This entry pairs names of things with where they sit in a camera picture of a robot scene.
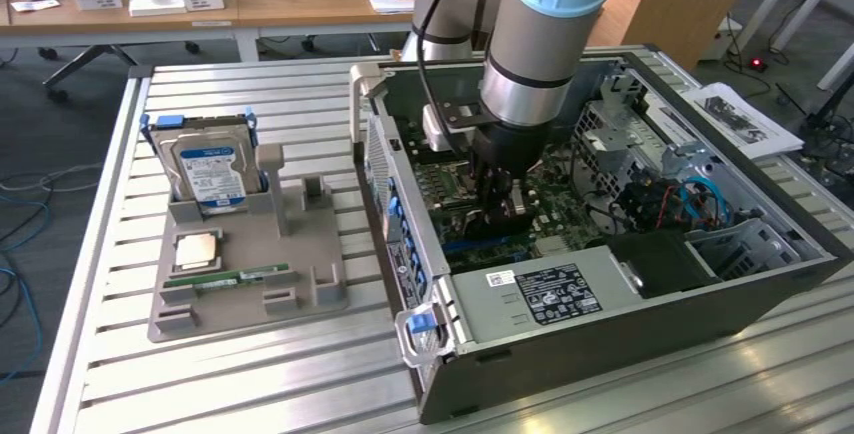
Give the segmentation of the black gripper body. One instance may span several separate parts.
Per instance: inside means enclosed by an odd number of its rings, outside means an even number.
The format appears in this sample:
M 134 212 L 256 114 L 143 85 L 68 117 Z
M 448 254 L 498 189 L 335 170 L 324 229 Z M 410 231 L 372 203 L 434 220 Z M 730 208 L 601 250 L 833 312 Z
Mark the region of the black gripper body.
M 541 160 L 550 135 L 550 125 L 518 127 L 496 122 L 476 128 L 472 149 L 475 158 L 491 169 L 525 175 Z

